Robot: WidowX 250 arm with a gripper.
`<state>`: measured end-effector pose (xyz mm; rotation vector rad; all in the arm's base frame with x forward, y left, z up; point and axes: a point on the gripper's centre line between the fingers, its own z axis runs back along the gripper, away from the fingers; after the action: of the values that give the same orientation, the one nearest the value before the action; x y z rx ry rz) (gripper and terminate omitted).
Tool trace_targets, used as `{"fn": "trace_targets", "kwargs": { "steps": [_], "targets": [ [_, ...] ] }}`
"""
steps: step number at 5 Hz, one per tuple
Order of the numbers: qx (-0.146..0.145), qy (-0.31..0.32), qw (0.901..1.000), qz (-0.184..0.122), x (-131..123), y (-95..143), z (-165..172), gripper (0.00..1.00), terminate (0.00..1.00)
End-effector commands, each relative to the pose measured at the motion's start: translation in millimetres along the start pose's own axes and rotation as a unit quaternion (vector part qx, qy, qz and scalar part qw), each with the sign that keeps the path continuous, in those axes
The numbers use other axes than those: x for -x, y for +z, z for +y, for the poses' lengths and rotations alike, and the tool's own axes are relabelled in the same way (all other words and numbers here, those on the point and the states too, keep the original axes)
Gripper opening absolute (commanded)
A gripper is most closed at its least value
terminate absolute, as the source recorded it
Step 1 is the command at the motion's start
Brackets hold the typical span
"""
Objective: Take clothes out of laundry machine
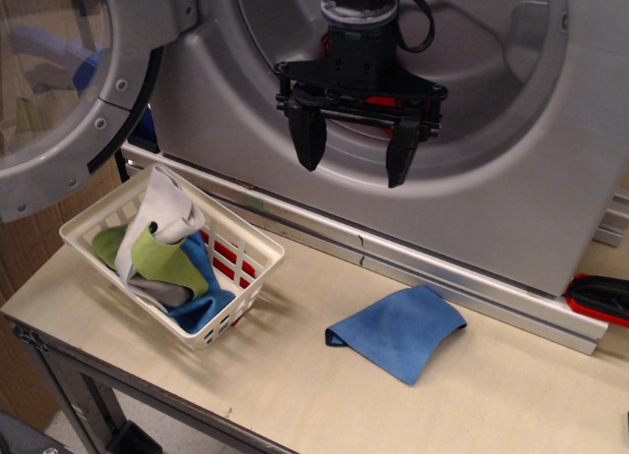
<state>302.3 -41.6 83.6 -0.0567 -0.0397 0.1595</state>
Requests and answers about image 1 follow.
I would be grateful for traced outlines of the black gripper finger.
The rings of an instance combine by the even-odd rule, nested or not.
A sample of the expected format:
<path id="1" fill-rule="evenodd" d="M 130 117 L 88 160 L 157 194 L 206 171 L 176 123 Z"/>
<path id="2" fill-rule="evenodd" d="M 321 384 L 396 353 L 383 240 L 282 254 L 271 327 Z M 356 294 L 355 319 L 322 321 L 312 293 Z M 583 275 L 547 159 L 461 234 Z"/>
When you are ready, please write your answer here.
<path id="1" fill-rule="evenodd" d="M 318 106 L 310 106 L 291 96 L 287 102 L 289 131 L 298 160 L 314 171 L 325 152 L 327 130 Z"/>
<path id="2" fill-rule="evenodd" d="M 385 163 L 389 188 L 399 187 L 405 182 L 421 142 L 421 132 L 421 123 L 414 118 L 405 118 L 393 127 Z"/>

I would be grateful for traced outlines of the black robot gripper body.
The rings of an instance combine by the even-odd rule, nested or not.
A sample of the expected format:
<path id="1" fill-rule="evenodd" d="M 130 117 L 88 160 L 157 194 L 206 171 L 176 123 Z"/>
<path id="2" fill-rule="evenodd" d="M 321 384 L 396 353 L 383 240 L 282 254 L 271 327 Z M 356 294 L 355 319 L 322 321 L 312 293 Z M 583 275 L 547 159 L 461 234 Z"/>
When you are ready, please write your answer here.
<path id="1" fill-rule="evenodd" d="M 392 129 L 405 118 L 420 121 L 421 142 L 441 129 L 441 102 L 447 89 L 404 69 L 397 50 L 404 44 L 396 21 L 384 25 L 330 24 L 319 59 L 282 61 L 273 67 L 279 81 L 277 109 L 287 102 L 318 106 L 326 120 Z"/>

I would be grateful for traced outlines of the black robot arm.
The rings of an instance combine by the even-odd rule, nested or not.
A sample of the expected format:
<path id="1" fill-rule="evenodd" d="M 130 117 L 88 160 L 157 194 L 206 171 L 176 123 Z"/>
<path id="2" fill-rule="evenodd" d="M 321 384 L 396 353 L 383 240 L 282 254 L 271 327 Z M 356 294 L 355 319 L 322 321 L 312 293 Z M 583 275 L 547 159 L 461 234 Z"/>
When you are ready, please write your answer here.
<path id="1" fill-rule="evenodd" d="M 324 57 L 274 66 L 277 108 L 307 170 L 315 170 L 323 157 L 327 120 L 390 132 L 385 167 L 391 188 L 405 182 L 419 145 L 438 135 L 446 87 L 408 72 L 396 55 L 398 50 L 421 53 L 434 40 L 429 4 L 412 1 L 429 23 L 426 38 L 416 46 L 403 38 L 400 0 L 321 0 L 328 23 Z"/>

